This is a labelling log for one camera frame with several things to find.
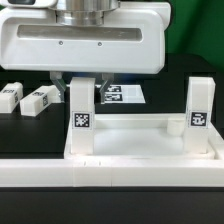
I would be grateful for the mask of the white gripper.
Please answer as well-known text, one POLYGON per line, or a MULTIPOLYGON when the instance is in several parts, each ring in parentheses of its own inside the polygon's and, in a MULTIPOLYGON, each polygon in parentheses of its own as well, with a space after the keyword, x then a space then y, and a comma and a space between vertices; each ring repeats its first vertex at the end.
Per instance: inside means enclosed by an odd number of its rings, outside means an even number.
POLYGON ((0 66, 51 71, 61 101, 66 91, 62 72, 103 73, 104 104, 113 73, 156 74, 164 67, 170 19, 169 3, 120 3, 99 11, 89 25, 51 3, 6 3, 0 10, 0 66))

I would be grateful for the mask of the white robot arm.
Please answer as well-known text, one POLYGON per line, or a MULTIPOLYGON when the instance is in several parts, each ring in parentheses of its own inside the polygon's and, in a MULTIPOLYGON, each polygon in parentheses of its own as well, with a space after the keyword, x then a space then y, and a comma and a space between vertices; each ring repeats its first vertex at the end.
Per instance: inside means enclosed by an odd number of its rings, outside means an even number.
POLYGON ((0 66, 48 71, 63 96, 65 72, 156 74, 165 64, 168 2, 0 0, 0 66))

